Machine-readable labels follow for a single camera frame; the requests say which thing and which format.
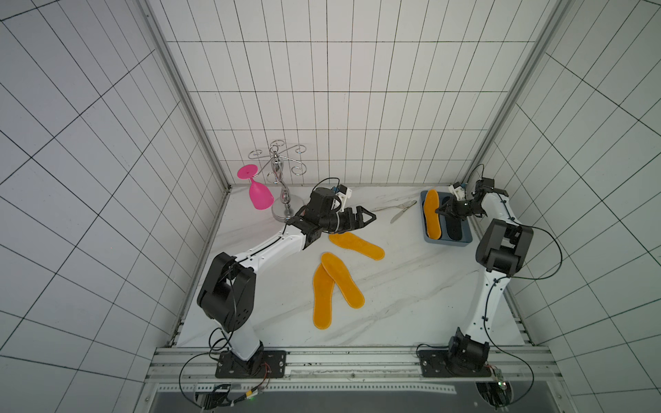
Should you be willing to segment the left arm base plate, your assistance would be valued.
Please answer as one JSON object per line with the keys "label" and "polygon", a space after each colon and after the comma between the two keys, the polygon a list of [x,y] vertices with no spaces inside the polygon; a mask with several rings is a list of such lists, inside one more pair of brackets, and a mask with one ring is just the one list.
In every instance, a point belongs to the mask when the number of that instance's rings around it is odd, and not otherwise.
{"label": "left arm base plate", "polygon": [[280,379],[285,375],[287,352],[283,350],[258,350],[249,361],[239,359],[234,353],[222,354],[217,363],[217,379]]}

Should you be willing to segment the silver metal glass rack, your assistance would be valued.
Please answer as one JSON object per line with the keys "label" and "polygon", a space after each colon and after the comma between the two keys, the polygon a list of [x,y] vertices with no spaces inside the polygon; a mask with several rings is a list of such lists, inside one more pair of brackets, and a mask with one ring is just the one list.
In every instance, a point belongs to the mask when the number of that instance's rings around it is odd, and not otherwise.
{"label": "silver metal glass rack", "polygon": [[292,151],[297,155],[302,155],[307,150],[303,144],[292,144],[289,146],[283,139],[275,139],[269,143],[268,150],[255,149],[248,155],[250,160],[264,160],[265,165],[259,170],[262,173],[265,168],[270,168],[267,177],[272,177],[270,183],[277,184],[281,188],[278,201],[270,206],[271,213],[275,220],[285,223],[294,216],[303,205],[303,199],[297,195],[291,194],[291,190],[284,181],[285,163],[294,163],[289,167],[290,172],[298,177],[302,177],[307,172],[307,167],[303,161],[291,158],[289,153]]}

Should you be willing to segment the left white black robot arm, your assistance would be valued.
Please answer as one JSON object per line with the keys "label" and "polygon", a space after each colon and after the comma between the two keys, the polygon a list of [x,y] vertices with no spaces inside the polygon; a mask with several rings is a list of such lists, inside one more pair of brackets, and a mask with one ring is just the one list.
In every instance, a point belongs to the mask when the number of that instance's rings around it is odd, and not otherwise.
{"label": "left white black robot arm", "polygon": [[324,233],[353,232],[376,220],[376,215],[363,206],[347,208],[349,197],[344,185],[314,188],[308,203],[273,237],[237,256],[222,252],[210,262],[196,303],[225,333],[235,371],[251,376],[264,363],[263,343],[249,323],[258,275],[304,251]]}

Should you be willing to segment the black insole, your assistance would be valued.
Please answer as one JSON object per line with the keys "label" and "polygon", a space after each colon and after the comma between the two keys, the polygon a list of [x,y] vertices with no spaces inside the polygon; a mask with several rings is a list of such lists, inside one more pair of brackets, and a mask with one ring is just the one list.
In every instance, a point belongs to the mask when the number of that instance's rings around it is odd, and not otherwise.
{"label": "black insole", "polygon": [[463,239],[462,221],[456,217],[447,217],[445,219],[448,237],[453,241]]}
{"label": "black insole", "polygon": [[[450,201],[449,196],[442,197],[440,199],[440,206],[446,205]],[[440,239],[447,239],[448,238],[448,230],[447,230],[447,225],[446,225],[446,218],[443,216],[438,215],[440,227],[441,227],[441,237]]]}

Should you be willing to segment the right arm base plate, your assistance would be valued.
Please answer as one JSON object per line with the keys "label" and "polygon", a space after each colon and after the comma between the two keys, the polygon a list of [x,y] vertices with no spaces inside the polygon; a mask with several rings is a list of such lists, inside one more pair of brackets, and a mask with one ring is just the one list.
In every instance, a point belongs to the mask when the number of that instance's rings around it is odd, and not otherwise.
{"label": "right arm base plate", "polygon": [[468,353],[451,354],[446,349],[426,349],[417,353],[425,378],[487,378],[492,375],[485,360]]}

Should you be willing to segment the yellow insole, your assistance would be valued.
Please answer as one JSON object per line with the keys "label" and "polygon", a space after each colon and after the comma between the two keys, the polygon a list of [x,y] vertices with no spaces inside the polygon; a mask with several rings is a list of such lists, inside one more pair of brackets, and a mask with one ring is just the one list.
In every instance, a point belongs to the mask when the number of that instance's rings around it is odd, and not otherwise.
{"label": "yellow insole", "polygon": [[442,227],[437,209],[440,208],[440,199],[435,189],[430,189],[423,203],[423,216],[427,236],[432,240],[442,237]]}
{"label": "yellow insole", "polygon": [[329,241],[342,249],[354,251],[375,261],[380,261],[385,257],[385,251],[382,247],[372,244],[352,232],[341,234],[330,234]]}
{"label": "yellow insole", "polygon": [[320,264],[313,276],[314,308],[313,324],[319,330],[326,330],[332,324],[332,296],[335,282]]}
{"label": "yellow insole", "polygon": [[365,298],[344,262],[338,256],[327,252],[321,256],[321,263],[326,273],[337,284],[347,304],[354,309],[362,308]]}

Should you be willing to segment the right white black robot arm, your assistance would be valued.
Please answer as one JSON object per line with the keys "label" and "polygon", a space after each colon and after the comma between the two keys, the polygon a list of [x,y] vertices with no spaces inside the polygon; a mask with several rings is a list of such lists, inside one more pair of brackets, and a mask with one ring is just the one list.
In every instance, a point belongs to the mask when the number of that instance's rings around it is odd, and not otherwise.
{"label": "right white black robot arm", "polygon": [[449,199],[437,208],[437,213],[444,217],[453,240],[467,218],[488,219],[488,227],[475,251],[475,260],[483,273],[468,311],[468,321],[451,337],[445,356],[449,373],[475,377],[485,370],[489,350],[494,345],[492,330],[497,306],[511,278],[523,268],[534,231],[516,218],[508,193],[497,189],[492,178],[476,181],[470,198],[458,182],[450,185]]}

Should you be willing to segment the yellow insole bottom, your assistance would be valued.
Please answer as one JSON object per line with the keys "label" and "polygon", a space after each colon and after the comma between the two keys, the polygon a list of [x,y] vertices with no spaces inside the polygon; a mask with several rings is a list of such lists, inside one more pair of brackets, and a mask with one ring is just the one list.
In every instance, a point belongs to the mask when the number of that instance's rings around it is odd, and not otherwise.
{"label": "yellow insole bottom", "polygon": [[332,324],[332,296],[335,282],[320,264],[313,276],[314,308],[313,324],[319,330],[326,330]]}

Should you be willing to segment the aluminium mounting rail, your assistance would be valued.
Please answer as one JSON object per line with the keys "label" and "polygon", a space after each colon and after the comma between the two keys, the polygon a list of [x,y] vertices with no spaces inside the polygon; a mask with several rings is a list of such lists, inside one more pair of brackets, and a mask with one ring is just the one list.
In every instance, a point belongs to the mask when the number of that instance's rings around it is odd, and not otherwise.
{"label": "aluminium mounting rail", "polygon": [[514,385],[520,395],[530,382],[556,383],[559,367],[545,347],[515,346],[490,352],[482,373],[449,373],[439,351],[427,347],[280,348],[267,363],[270,374],[239,377],[234,368],[212,360],[199,348],[158,349],[146,375],[152,391],[210,392],[217,385],[245,392],[422,391],[452,394],[458,384]]}

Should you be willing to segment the pink plastic wine glass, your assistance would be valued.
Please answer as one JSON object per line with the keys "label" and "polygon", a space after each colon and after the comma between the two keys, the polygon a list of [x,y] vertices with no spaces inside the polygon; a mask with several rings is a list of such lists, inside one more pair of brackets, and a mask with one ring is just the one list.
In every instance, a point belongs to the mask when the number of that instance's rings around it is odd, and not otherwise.
{"label": "pink plastic wine glass", "polygon": [[259,168],[256,165],[245,165],[239,169],[237,176],[241,180],[250,182],[249,197],[252,205],[256,210],[263,211],[273,206],[275,198],[264,184],[256,181],[255,177],[258,173]]}

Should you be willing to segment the blue storage box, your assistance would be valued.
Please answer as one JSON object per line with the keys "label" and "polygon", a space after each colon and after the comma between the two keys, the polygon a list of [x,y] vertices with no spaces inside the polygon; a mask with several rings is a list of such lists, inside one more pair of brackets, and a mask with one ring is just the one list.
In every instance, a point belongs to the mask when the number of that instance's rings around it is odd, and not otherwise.
{"label": "blue storage box", "polygon": [[461,241],[453,241],[449,237],[447,239],[432,240],[427,236],[425,229],[425,220],[423,216],[423,203],[427,192],[428,192],[427,190],[424,190],[420,193],[419,203],[418,203],[420,206],[421,217],[422,217],[423,240],[429,244],[455,245],[460,247],[464,247],[470,244],[471,242],[473,242],[473,234],[472,234],[471,226],[469,225],[467,220],[462,220],[463,239],[461,239]]}

